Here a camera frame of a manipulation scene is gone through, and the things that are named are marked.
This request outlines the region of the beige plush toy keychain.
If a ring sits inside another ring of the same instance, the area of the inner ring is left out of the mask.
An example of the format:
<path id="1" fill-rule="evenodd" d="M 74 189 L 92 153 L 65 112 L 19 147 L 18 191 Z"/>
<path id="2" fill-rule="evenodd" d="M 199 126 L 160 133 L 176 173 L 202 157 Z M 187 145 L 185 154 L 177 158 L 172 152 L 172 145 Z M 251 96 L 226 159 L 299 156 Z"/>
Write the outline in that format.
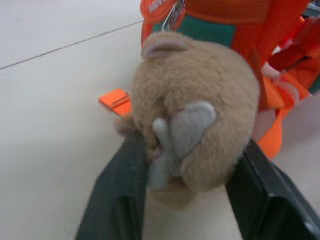
<path id="1" fill-rule="evenodd" d="M 173 31 L 149 35 L 141 58 L 132 112 L 114 127 L 143 135 L 150 197 L 181 209 L 233 174 L 252 137 L 260 86 L 236 51 Z"/>

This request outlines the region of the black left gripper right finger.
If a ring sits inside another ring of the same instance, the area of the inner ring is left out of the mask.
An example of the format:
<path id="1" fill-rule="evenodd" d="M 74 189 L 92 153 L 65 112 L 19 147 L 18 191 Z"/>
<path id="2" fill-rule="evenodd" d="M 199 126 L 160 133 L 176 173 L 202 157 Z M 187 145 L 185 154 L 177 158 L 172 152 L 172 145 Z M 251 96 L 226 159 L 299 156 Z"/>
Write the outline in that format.
<path id="1" fill-rule="evenodd" d="M 225 187 L 242 240 L 320 240 L 320 217 L 255 141 Z"/>

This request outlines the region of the orange and teal backpack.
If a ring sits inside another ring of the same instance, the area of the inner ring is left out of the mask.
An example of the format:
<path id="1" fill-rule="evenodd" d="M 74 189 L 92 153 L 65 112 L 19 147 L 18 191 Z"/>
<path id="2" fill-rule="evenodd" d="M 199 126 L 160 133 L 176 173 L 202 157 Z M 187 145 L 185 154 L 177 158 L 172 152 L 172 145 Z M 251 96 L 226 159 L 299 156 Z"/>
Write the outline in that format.
<path id="1" fill-rule="evenodd" d="M 304 19 L 310 0 L 141 0 L 141 40 L 171 27 L 221 43 L 250 64 L 261 84 L 260 111 L 272 125 L 258 138 L 269 158 L 282 145 L 282 121 L 320 84 L 320 20 Z"/>

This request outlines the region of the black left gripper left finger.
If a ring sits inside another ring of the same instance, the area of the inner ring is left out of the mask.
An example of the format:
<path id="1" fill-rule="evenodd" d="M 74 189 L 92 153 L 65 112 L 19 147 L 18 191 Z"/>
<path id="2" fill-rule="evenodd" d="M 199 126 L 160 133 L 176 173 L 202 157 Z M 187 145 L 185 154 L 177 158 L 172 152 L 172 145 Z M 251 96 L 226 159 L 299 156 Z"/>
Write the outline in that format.
<path id="1" fill-rule="evenodd" d="M 97 178 L 75 240 L 142 240 L 147 181 L 144 138 L 134 132 Z"/>

